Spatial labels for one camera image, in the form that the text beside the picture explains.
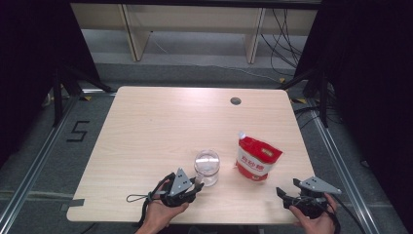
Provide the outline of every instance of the wooden table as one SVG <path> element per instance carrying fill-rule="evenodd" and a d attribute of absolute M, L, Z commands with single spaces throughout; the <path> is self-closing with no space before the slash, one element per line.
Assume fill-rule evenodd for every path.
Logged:
<path fill-rule="evenodd" d="M 250 181 L 234 167 L 239 131 L 284 152 L 266 181 Z M 314 171 L 286 92 L 164 87 L 119 89 L 74 195 L 85 203 L 69 208 L 68 219 L 137 222 L 143 200 L 128 203 L 127 196 L 147 194 L 179 167 L 194 176 L 194 159 L 202 149 L 218 153 L 219 180 L 204 187 L 172 223 L 295 220 L 282 207 L 276 187 L 298 196 L 292 179 L 306 179 Z"/>

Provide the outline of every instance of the hand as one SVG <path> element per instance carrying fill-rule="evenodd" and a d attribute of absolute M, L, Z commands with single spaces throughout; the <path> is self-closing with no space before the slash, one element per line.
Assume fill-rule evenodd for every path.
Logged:
<path fill-rule="evenodd" d="M 334 213 L 337 209 L 337 204 L 330 195 L 324 194 L 327 198 L 328 203 L 331 205 L 328 206 L 328 211 Z M 306 231 L 306 234 L 333 234 L 334 233 L 334 222 L 328 216 L 327 213 L 322 213 L 320 217 L 315 219 L 309 219 L 296 207 L 290 206 L 289 210 L 298 218 L 299 222 L 294 223 L 297 226 L 301 226 Z"/>
<path fill-rule="evenodd" d="M 146 217 L 143 225 L 136 231 L 136 234 L 156 234 L 165 227 L 169 226 L 170 220 L 175 216 L 185 212 L 189 203 L 184 203 L 179 207 L 170 208 L 165 206 L 160 200 L 154 200 L 148 205 Z"/>

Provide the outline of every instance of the red bag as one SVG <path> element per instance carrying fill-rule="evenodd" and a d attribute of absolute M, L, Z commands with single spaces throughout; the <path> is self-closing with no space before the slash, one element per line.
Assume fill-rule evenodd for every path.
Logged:
<path fill-rule="evenodd" d="M 282 151 L 268 143 L 239 134 L 237 167 L 242 175 L 254 181 L 267 178 L 268 172 L 282 155 Z"/>

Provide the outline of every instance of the metal frame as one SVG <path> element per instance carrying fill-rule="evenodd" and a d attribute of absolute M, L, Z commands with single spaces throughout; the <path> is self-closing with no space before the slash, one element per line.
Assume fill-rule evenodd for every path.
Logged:
<path fill-rule="evenodd" d="M 312 107 L 317 106 L 316 102 L 311 98 L 308 99 L 308 103 Z M 349 169 L 347 168 L 346 163 L 344 162 L 333 137 L 330 134 L 330 131 L 324 127 L 323 122 L 320 120 L 320 118 L 318 118 L 316 111 L 312 111 L 312 116 L 313 118 L 315 118 L 316 126 L 319 129 L 319 134 L 321 135 L 321 138 L 325 143 L 331 160 L 333 161 L 337 173 L 343 182 L 343 185 L 349 195 L 350 201 L 352 202 L 356 210 L 358 219 L 360 220 L 364 231 L 371 234 L 380 233 L 378 226 L 373 219 L 371 211 L 367 207 L 361 193 L 359 192 L 357 185 L 353 180 L 353 177 L 350 174 Z"/>
<path fill-rule="evenodd" d="M 66 123 L 67 117 L 69 116 L 73 107 L 76 105 L 78 99 L 79 97 L 71 97 L 69 99 L 66 107 L 64 108 L 61 120 L 55 126 L 53 126 L 51 132 L 49 133 L 49 136 L 47 137 L 45 143 L 43 144 L 42 148 L 31 164 L 30 169 L 27 171 L 19 188 L 15 191 L 9 204 L 1 213 L 0 233 L 8 233 L 10 228 L 12 227 L 12 224 L 18 216 L 28 193 L 36 182 L 39 174 L 42 172 L 42 169 L 45 166 L 47 159 L 49 158 L 49 155 L 55 146 L 56 140 Z"/>
<path fill-rule="evenodd" d="M 198 7 L 235 7 L 235 8 L 279 8 L 297 10 L 317 10 L 321 0 L 70 0 L 70 3 L 160 5 L 160 6 L 198 6 Z M 341 1 L 326 1 L 326 7 L 340 7 Z"/>

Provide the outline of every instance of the clear plastic cup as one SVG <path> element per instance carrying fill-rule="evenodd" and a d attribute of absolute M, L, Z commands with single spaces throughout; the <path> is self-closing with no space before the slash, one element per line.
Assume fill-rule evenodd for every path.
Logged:
<path fill-rule="evenodd" d="M 210 149 L 202 150 L 195 157 L 196 180 L 203 182 L 205 187 L 213 186 L 218 181 L 219 157 Z"/>

